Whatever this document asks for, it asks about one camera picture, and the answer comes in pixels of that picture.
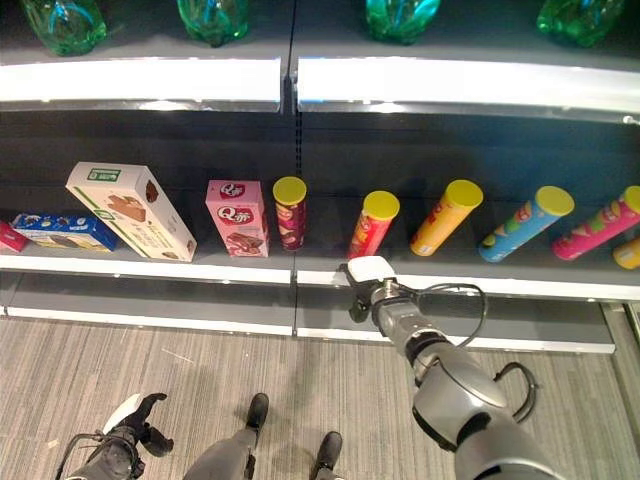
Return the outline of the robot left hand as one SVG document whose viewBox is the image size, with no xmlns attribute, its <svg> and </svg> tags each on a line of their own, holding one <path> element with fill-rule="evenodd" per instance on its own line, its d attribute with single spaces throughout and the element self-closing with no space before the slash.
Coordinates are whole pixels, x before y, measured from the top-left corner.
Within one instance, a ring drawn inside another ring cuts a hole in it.
<svg viewBox="0 0 640 480">
<path fill-rule="evenodd" d="M 130 396 L 109 417 L 102 429 L 104 434 L 128 432 L 135 442 L 155 457 L 164 457 L 174 447 L 174 441 L 166 438 L 158 429 L 151 426 L 147 418 L 153 406 L 167 398 L 166 393 L 152 393 L 142 397 L 140 393 Z"/>
</svg>

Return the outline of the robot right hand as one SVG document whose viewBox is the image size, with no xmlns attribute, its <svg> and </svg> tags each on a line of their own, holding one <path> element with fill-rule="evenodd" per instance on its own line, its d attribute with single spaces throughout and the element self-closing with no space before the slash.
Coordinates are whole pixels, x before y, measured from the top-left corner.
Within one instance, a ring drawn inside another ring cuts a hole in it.
<svg viewBox="0 0 640 480">
<path fill-rule="evenodd" d="M 363 323 L 372 307 L 398 296 L 396 273 L 381 256 L 362 256 L 341 264 L 339 270 L 355 294 L 349 315 L 355 323 Z"/>
</svg>

